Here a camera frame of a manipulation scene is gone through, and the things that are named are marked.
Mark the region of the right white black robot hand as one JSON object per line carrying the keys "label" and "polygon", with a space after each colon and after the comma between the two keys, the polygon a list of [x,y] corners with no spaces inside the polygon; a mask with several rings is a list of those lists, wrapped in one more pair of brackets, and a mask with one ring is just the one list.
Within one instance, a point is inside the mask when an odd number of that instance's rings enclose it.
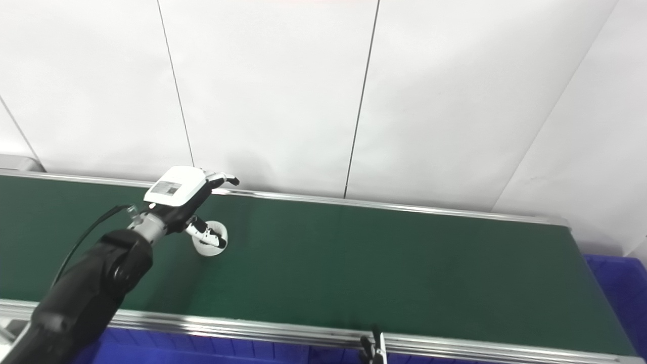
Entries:
{"label": "right white black robot hand", "polygon": [[388,363],[386,350],[386,339],[382,330],[377,326],[372,326],[373,340],[368,336],[360,337],[362,350],[359,352],[361,363]]}

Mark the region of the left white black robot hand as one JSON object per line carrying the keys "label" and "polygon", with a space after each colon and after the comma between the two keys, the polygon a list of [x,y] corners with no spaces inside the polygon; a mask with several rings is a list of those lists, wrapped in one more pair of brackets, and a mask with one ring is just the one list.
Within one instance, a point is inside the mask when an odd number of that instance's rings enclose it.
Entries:
{"label": "left white black robot hand", "polygon": [[187,233],[196,251],[216,256],[228,246],[228,231],[217,221],[206,221],[197,210],[223,184],[238,186],[240,180],[229,173],[210,172],[193,166],[170,168],[144,194],[148,204],[144,223],[155,226],[153,241],[161,235]]}

